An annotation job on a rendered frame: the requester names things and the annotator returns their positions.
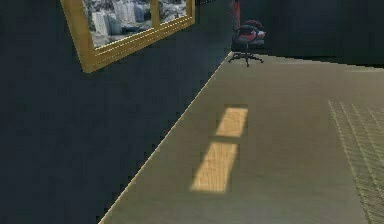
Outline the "red black office chair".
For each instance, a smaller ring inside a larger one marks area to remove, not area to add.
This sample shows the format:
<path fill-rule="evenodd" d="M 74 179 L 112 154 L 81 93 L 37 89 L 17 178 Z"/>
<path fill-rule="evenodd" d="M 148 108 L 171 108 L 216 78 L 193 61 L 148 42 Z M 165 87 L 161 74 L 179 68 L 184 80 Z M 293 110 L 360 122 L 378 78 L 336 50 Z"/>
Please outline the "red black office chair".
<path fill-rule="evenodd" d="M 256 57 L 250 51 L 250 46 L 263 45 L 265 35 L 264 26 L 258 20 L 247 20 L 243 25 L 240 25 L 233 32 L 231 43 L 232 57 L 228 62 L 235 59 L 244 59 L 246 65 L 249 65 L 249 60 L 254 59 L 263 63 L 263 59 Z"/>

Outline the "yellow framed window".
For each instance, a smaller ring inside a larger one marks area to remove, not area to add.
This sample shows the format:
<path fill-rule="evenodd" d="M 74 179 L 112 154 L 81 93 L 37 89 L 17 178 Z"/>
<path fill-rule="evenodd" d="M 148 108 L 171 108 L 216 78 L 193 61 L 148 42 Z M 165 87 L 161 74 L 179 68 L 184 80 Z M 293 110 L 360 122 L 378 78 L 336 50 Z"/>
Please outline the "yellow framed window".
<path fill-rule="evenodd" d="M 82 69 L 94 72 L 195 23 L 195 0 L 60 0 Z"/>

